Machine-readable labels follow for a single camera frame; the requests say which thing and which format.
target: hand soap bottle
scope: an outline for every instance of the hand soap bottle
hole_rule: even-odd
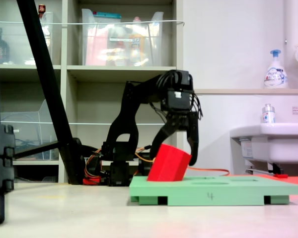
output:
[[[280,50],[270,51],[273,55],[273,62],[269,66],[264,80],[264,88],[288,88],[288,78],[284,67],[278,60]]]

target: gray floor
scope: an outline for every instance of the gray floor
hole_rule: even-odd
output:
[[[298,196],[291,205],[135,206],[128,187],[15,186],[0,238],[298,238]]]

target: sink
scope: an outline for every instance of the sink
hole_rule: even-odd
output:
[[[268,163],[298,163],[298,123],[262,123],[232,129],[243,157]]]

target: green board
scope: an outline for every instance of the green board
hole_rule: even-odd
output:
[[[298,194],[298,185],[257,176],[185,177],[177,182],[149,182],[135,176],[130,184],[131,201],[139,205],[289,204],[291,194]]]

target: shelf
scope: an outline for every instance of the shelf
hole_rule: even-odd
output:
[[[144,82],[176,67],[69,65],[67,69],[78,82],[125,83],[127,81]]]
[[[102,166],[110,166],[110,163],[112,161],[102,161],[101,165]],[[127,161],[129,163],[129,166],[138,166],[139,162],[138,161]]]
[[[60,81],[61,66],[54,65],[56,79]],[[0,82],[39,82],[35,65],[0,64]]]
[[[78,0],[84,4],[171,5],[173,0]]]
[[[198,95],[298,95],[298,89],[194,89]]]
[[[59,165],[58,160],[14,160],[13,165]]]

